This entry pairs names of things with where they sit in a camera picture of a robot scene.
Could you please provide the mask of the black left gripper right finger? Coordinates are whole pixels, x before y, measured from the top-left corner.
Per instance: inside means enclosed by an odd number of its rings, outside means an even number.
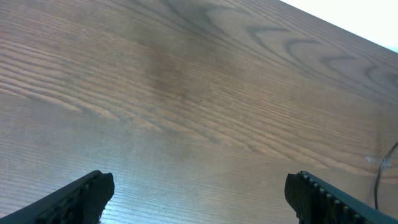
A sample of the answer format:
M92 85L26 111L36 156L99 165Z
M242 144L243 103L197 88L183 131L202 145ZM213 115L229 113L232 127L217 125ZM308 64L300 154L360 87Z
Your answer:
M304 224L397 224L397 220L362 203L306 171L288 174L285 199Z

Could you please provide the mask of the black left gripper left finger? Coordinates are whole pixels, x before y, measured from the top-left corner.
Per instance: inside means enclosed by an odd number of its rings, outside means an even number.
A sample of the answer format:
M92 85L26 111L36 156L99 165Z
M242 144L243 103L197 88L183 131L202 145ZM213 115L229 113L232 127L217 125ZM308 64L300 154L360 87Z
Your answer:
M113 175L94 170L2 217L1 224L97 224L113 195Z

